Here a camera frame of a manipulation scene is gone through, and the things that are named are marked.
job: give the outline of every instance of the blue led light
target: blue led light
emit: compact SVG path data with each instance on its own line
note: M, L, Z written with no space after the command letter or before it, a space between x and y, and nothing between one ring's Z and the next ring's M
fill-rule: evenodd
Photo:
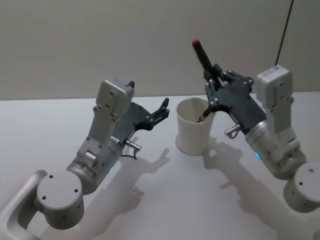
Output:
M256 156L258 159L261 159L259 153L255 152L254 154L255 154L255 156Z

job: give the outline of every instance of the table surface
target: table surface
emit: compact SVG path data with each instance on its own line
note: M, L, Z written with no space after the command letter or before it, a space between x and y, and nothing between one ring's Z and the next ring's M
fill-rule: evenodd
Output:
M320 92L293 96L292 125L301 149L308 161L319 161ZM77 226L56 230L37 213L28 230L43 240L318 239L320 210L298 213L286 205L285 182L269 173L243 134L224 135L234 125L226 113L216 115L202 155L178 150L176 106L189 97L171 96L169 118L134 135L142 146L138 160L121 158L84 197ZM153 112L163 99L133 101ZM0 101L0 197L36 170L63 171L88 134L94 105L94 99Z

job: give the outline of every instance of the red marker cap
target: red marker cap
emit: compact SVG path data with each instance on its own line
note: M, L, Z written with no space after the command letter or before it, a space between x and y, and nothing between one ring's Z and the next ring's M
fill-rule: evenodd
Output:
M192 41L192 45L195 45L195 44L197 44L198 42L199 42L199 39L193 40L193 41Z

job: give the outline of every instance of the robotic arm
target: robotic arm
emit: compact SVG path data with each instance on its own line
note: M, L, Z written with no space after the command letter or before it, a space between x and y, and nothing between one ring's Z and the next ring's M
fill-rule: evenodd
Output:
M257 76L256 97L264 112L250 96L254 84L251 77L232 70L222 71L218 64L212 66L199 40L193 41L192 46L207 81L209 104L203 117L217 111L229 114L235 126L225 134L233 139L239 131L243 132L255 155L273 176L288 181L283 193L292 209L307 213L320 207L320 163L306 162L291 126L292 73L277 65Z
M0 239L38 240L26 230L37 211L53 228L72 228L84 214L83 195L98 188L122 156L123 148L134 148L136 157L141 147L130 138L138 130L152 130L170 111L168 98L154 113L131 102L134 85L116 79L101 83L89 134L76 157L66 171L37 171L19 187L0 209Z

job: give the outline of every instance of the white paper cup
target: white paper cup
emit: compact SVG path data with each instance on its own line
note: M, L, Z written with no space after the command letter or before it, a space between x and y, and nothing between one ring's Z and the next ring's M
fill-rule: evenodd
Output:
M176 107L178 144L185 154L199 155L208 145L216 113L210 113L203 122L197 122L207 108L208 101L196 97L183 100Z

